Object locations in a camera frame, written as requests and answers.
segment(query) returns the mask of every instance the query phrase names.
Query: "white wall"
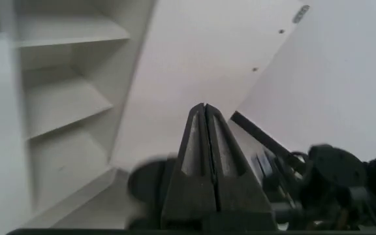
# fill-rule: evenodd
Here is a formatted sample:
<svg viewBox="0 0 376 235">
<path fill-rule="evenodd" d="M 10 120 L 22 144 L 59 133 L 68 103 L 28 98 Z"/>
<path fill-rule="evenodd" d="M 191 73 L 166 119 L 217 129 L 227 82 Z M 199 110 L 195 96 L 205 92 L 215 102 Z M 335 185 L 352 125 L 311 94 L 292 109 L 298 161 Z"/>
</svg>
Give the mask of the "white wall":
<svg viewBox="0 0 376 235">
<path fill-rule="evenodd" d="M 238 111 L 287 149 L 327 142 L 376 157 L 376 1 L 310 11 Z"/>
<path fill-rule="evenodd" d="M 297 0 L 158 0 L 112 164 L 131 170 L 178 151 L 189 110 L 200 102 L 230 118 L 296 27 L 301 6 Z"/>
</svg>

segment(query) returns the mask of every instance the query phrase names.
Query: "shelving unit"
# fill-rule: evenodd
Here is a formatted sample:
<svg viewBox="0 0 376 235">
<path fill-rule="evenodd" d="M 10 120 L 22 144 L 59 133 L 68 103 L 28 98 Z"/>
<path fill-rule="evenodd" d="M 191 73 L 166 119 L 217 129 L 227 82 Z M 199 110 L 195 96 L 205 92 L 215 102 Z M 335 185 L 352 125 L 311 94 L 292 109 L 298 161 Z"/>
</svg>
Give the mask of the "shelving unit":
<svg viewBox="0 0 376 235">
<path fill-rule="evenodd" d="M 20 13 L 21 47 L 129 38 L 125 29 L 86 1 L 28 1 Z"/>
<path fill-rule="evenodd" d="M 33 173 L 27 226 L 49 227 L 114 175 L 108 160 L 154 1 L 15 3 Z"/>
<path fill-rule="evenodd" d="M 79 125 L 33 140 L 31 146 L 38 212 L 110 170 L 105 151 Z"/>
<path fill-rule="evenodd" d="M 24 72 L 29 137 L 80 121 L 112 107 L 68 66 Z"/>
</svg>

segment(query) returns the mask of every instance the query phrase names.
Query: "shelf board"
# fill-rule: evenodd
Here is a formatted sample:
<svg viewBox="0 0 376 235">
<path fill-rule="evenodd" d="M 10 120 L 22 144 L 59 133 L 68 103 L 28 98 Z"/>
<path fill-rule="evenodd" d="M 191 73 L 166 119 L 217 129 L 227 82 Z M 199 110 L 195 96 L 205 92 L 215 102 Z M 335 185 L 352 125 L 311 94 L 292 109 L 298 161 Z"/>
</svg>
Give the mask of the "shelf board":
<svg viewBox="0 0 376 235">
<path fill-rule="evenodd" d="M 34 139 L 30 146 L 37 214 L 111 169 L 103 149 L 79 125 Z"/>
<path fill-rule="evenodd" d="M 67 66 L 24 72 L 29 138 L 98 114 L 112 105 Z"/>
<path fill-rule="evenodd" d="M 129 38 L 85 1 L 23 1 L 19 11 L 19 47 Z"/>
</svg>

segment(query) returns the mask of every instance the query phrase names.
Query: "metal bracket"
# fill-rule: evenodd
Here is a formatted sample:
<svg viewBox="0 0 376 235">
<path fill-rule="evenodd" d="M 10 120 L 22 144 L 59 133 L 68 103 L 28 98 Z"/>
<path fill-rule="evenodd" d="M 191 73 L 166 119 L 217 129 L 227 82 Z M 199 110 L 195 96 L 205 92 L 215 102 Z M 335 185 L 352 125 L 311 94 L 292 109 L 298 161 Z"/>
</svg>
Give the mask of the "metal bracket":
<svg viewBox="0 0 376 235">
<path fill-rule="evenodd" d="M 295 15 L 294 19 L 292 20 L 292 22 L 294 24 L 298 24 L 300 23 L 301 19 L 304 17 L 304 14 L 307 13 L 307 11 L 310 9 L 310 6 L 309 5 L 304 5 L 298 12 L 297 12 L 297 15 Z"/>
</svg>

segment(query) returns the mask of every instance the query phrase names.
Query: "white cabinet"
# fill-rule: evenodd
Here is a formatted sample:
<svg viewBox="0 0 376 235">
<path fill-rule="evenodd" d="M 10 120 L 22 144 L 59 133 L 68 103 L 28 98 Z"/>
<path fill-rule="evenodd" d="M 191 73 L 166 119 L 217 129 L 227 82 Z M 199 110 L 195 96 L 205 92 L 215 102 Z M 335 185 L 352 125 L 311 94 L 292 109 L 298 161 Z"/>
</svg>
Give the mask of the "white cabinet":
<svg viewBox="0 0 376 235">
<path fill-rule="evenodd" d="M 114 176 L 109 158 L 153 1 L 14 2 L 33 185 L 25 226 L 49 227 Z"/>
<path fill-rule="evenodd" d="M 153 5 L 0 0 L 0 234 L 50 227 L 110 185 Z"/>
</svg>

